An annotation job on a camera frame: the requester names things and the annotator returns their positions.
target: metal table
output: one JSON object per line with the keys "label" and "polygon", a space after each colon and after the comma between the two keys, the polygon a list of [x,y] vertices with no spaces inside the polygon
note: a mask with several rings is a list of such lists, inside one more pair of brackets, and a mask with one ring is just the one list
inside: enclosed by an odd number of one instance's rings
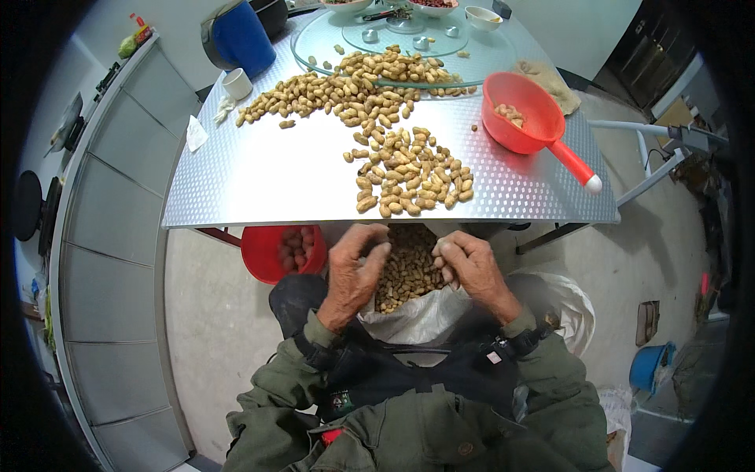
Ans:
{"label": "metal table", "polygon": [[[273,47],[277,58],[253,79],[254,90],[239,106],[268,91],[279,80],[304,73],[291,53],[291,35],[322,10],[288,20],[287,33]],[[551,63],[539,44],[512,17],[502,26],[519,57]],[[345,42],[333,40],[334,44]],[[361,163],[347,164],[341,154],[356,147],[352,133],[337,117],[317,110],[282,130],[280,116],[265,115],[252,125],[237,128],[236,112],[220,125],[213,115],[225,90],[220,74],[198,119],[208,132],[207,142],[191,153],[184,147],[168,194],[164,228],[209,228],[227,242],[218,227],[315,223],[320,221],[382,221],[378,208],[356,211],[354,183]],[[421,219],[456,222],[617,223],[620,218],[600,149],[582,112],[566,118],[563,142],[571,147],[601,178],[603,190],[591,196],[548,150],[536,155],[513,154],[492,140],[482,126],[482,90],[460,97],[431,97],[423,93],[409,119],[394,128],[419,126],[430,129],[438,144],[471,167],[474,199],[452,210],[442,205],[422,211]],[[470,127],[479,129],[472,132]],[[414,219],[405,212],[391,221]]]}

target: white handle tip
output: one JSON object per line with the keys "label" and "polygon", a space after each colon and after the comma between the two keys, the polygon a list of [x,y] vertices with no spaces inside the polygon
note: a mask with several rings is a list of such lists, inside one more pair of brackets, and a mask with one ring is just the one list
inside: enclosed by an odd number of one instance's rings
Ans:
{"label": "white handle tip", "polygon": [[590,195],[597,195],[600,190],[603,190],[603,182],[600,180],[597,174],[594,174],[584,185],[584,189]]}

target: beige rag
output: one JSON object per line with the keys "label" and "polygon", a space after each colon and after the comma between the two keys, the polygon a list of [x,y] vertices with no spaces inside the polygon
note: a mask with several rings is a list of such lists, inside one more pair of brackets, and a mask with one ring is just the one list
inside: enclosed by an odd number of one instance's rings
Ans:
{"label": "beige rag", "polygon": [[521,59],[514,64],[513,71],[540,85],[559,104],[564,116],[579,108],[582,100],[564,83],[556,70],[544,62],[530,62]]}

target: concrete floor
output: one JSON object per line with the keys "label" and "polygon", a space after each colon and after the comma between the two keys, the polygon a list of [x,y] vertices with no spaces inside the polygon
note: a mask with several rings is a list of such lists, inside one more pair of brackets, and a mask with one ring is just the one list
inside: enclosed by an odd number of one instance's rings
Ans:
{"label": "concrete floor", "polygon": [[[587,118],[644,122],[640,113],[599,94],[580,94]],[[627,131],[594,134],[619,197],[643,178],[636,138]],[[647,143],[658,147],[652,137]],[[660,159],[653,154],[657,168]],[[516,240],[528,241],[553,225],[533,224],[491,241],[505,273],[542,267],[568,274],[590,297],[596,331],[582,359],[598,387],[629,383],[640,302],[661,301],[651,344],[671,340],[681,347],[692,337],[695,292],[707,269],[697,204],[682,184],[663,179],[625,205],[621,217],[619,225],[587,228],[523,256],[514,255]],[[165,316],[181,408],[198,453],[222,464],[231,440],[225,415],[239,408],[236,395],[249,390],[250,377],[282,339],[267,305],[272,287],[247,272],[238,249],[190,230],[169,233],[166,258]]]}

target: sack of peanuts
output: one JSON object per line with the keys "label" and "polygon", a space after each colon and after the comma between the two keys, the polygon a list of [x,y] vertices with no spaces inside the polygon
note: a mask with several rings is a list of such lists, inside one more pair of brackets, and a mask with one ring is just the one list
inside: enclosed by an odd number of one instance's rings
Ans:
{"label": "sack of peanuts", "polygon": [[472,306],[463,288],[446,285],[433,265],[436,235],[423,224],[392,224],[391,252],[359,321],[391,344],[440,344]]}

